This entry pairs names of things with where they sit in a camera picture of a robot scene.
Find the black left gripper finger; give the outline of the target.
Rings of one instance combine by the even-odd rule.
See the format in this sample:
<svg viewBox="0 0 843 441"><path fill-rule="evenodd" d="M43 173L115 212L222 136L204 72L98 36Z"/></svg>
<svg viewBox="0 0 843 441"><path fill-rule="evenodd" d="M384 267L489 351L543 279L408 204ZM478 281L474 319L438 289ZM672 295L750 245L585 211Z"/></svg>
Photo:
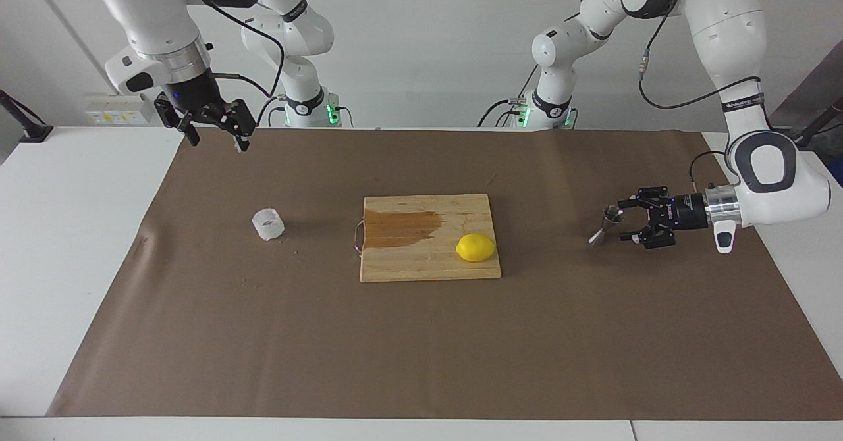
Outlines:
<svg viewBox="0 0 843 441"><path fill-rule="evenodd" d="M639 244L645 249L659 249L676 244L674 229L675 221L648 222L641 230L624 232L622 241Z"/></svg>
<svg viewBox="0 0 843 441"><path fill-rule="evenodd" d="M668 187L641 187L635 195L618 201L620 209L644 208L648 211L669 208Z"/></svg>

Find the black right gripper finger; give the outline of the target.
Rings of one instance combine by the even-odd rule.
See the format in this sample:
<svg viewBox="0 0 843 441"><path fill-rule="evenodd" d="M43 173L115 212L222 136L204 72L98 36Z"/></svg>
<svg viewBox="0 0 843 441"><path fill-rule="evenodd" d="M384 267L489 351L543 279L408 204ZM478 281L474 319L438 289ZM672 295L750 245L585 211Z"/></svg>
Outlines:
<svg viewBox="0 0 843 441"><path fill-rule="evenodd" d="M177 109L171 104L166 94L157 94L155 98L155 110L162 124L169 129L180 132L190 144L190 147L198 146L201 138L192 124L192 114L187 112L178 115Z"/></svg>
<svg viewBox="0 0 843 441"><path fill-rule="evenodd" d="M238 152L247 152L256 122L243 99L214 102L201 108L201 123L213 125L234 138Z"/></svg>

